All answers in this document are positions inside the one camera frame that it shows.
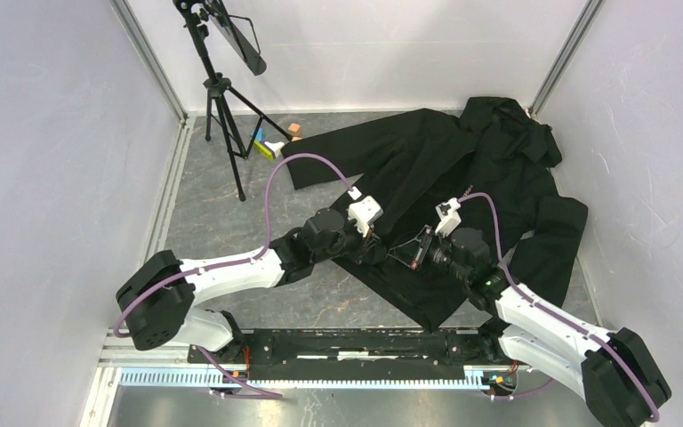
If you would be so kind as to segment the black jacket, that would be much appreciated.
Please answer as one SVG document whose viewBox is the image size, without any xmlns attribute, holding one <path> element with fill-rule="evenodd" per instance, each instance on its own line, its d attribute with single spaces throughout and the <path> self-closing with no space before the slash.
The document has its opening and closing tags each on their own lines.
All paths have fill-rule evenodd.
<svg viewBox="0 0 683 427">
<path fill-rule="evenodd" d="M 512 276 L 555 305 L 566 299 L 588 217 L 562 197 L 551 169 L 562 156 L 548 125 L 503 97 L 472 97 L 460 116 L 417 109 L 287 144 L 296 189 L 352 176 L 382 207 L 385 247 L 438 220 L 436 208 L 470 194 L 459 214 Z"/>
</svg>

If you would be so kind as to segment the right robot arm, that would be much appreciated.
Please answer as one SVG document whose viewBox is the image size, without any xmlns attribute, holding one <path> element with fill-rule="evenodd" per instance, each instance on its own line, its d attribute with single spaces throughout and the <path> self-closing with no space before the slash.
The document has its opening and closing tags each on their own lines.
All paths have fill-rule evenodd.
<svg viewBox="0 0 683 427">
<path fill-rule="evenodd" d="M 672 391 L 643 339 L 623 327 L 595 326 L 511 283 L 480 231 L 459 228 L 444 237 L 431 227 L 395 246 L 389 256 L 410 270 L 457 279 L 468 300 L 493 324 L 478 338 L 490 363 L 514 359 L 577 394 L 604 426 L 653 422 Z"/>
</svg>

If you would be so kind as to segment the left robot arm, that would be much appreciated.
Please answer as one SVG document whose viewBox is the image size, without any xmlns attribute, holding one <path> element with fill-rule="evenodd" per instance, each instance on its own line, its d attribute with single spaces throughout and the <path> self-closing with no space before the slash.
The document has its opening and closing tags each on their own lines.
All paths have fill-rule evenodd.
<svg viewBox="0 0 683 427">
<path fill-rule="evenodd" d="M 314 267 L 335 258 L 359 259 L 376 243 L 374 222 L 382 209 L 369 197 L 346 213 L 326 208 L 259 249 L 212 259 L 178 259 L 173 251 L 152 255 L 117 290 L 121 318 L 115 327 L 136 350 L 168 342 L 195 344 L 222 362 L 237 360 L 244 339 L 225 310 L 200 304 L 249 289 L 270 289 L 300 281 Z"/>
</svg>

